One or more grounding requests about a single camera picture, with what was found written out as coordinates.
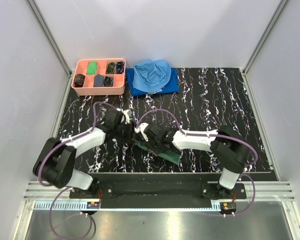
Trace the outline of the dark green cloth napkin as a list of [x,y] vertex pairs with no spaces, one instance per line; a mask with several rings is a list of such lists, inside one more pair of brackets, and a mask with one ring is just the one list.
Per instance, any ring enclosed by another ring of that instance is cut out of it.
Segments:
[[171,150],[156,150],[155,151],[155,150],[148,148],[146,145],[144,145],[143,143],[141,143],[139,141],[137,141],[135,144],[142,150],[148,151],[148,152],[152,153],[153,155],[155,155],[156,157],[160,157],[160,158],[167,160],[175,165],[180,164],[181,155],[176,152],[173,152]]

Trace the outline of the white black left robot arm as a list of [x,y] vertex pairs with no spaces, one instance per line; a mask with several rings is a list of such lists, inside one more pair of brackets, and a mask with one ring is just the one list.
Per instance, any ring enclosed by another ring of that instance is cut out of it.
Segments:
[[87,198],[97,196],[98,180],[90,174],[75,170],[76,158],[109,141],[126,144],[134,139],[132,111],[110,110],[94,127],[73,137],[49,138],[33,166],[33,174],[58,189],[72,187]]

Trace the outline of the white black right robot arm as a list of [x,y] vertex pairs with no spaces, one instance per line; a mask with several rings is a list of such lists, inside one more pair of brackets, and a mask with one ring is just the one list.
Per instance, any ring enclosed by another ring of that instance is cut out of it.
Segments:
[[228,127],[188,131],[141,123],[134,131],[136,144],[141,149],[176,165],[180,163],[181,150],[191,149],[213,154],[220,162],[221,176],[216,186],[202,190],[202,195],[211,200],[234,198],[236,182],[244,172],[249,156],[253,155],[255,161],[258,159],[256,150],[240,134]]

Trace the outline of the black patterned rolled sock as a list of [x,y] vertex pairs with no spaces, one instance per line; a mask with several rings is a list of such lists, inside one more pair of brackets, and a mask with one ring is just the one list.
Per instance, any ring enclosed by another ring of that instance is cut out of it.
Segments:
[[114,78],[111,76],[105,76],[103,80],[104,87],[113,87],[114,85]]

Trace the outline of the light blue bucket hat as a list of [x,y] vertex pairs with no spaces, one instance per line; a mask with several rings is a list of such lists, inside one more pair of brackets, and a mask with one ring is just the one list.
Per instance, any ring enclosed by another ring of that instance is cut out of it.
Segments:
[[132,86],[145,93],[162,89],[171,78],[171,66],[164,60],[146,60],[133,67]]

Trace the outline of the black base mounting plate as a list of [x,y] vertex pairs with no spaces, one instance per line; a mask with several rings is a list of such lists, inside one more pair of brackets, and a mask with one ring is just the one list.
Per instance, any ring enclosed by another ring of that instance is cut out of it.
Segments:
[[89,201],[101,197],[105,209],[199,209],[210,208],[212,201],[245,200],[245,187],[236,183],[233,190],[217,187],[219,173],[94,173],[92,191],[78,188],[71,199]]

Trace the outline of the blue folded cloth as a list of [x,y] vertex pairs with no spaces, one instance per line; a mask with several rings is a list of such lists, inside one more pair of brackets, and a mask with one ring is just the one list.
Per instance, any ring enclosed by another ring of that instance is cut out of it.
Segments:
[[143,95],[158,95],[158,94],[172,94],[179,93],[179,75],[176,68],[171,68],[171,75],[169,82],[162,87],[161,89],[155,92],[144,92],[140,91],[133,87],[133,79],[134,79],[134,69],[127,68],[125,71],[125,76],[127,79],[127,84],[130,89],[130,93],[133,97],[143,96]]

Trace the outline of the grey folded cloth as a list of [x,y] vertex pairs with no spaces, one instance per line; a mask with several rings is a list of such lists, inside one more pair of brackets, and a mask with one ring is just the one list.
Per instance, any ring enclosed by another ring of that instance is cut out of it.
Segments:
[[103,86],[104,86],[104,76],[100,74],[95,75],[93,79],[93,87],[100,88]]

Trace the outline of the black yellow rolled sock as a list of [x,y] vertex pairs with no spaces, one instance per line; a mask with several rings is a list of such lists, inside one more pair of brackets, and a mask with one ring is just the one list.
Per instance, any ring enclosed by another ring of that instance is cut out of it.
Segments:
[[106,67],[106,74],[107,75],[112,75],[115,73],[115,69],[116,69],[116,64],[112,61],[112,62],[109,62],[107,64],[107,67]]

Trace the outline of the black blue rolled sock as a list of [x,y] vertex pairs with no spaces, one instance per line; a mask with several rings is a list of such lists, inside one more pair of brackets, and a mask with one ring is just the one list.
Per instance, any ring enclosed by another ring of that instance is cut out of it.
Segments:
[[115,73],[122,74],[125,69],[125,62],[124,61],[117,61],[115,64]]

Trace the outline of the pink compartment tray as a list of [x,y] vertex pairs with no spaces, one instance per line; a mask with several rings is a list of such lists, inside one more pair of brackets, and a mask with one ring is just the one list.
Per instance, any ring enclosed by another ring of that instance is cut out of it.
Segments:
[[125,91],[126,60],[123,58],[81,59],[71,87],[79,96],[118,96]]

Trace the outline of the green rolled cloth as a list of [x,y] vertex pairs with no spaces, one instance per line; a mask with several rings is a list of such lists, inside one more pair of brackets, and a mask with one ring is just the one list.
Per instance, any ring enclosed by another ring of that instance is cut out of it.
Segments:
[[96,75],[98,69],[98,63],[95,61],[91,61],[87,65],[86,74],[87,75]]

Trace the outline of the dark rolled sock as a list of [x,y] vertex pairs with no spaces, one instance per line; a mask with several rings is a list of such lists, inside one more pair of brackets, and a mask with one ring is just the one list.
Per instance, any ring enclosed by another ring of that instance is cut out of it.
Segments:
[[85,83],[85,78],[86,78],[86,76],[83,74],[80,74],[80,73],[76,74],[73,79],[73,86],[75,88],[82,88]]

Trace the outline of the black marble pattern mat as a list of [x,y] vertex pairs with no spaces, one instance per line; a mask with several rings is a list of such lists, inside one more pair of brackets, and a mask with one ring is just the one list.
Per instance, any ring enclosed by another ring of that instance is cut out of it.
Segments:
[[[93,104],[102,117],[110,106],[130,109],[135,120],[185,130],[209,131],[228,126],[242,135],[257,151],[249,158],[249,172],[270,172],[271,166],[253,113],[248,92],[237,68],[179,68],[179,93],[132,96],[129,87],[122,95],[79,96],[67,93],[57,136],[77,135],[93,124]],[[75,161],[75,168],[89,173],[204,173],[218,172],[219,161],[205,151],[186,149],[179,165],[156,157],[136,145],[115,140],[95,147]]]

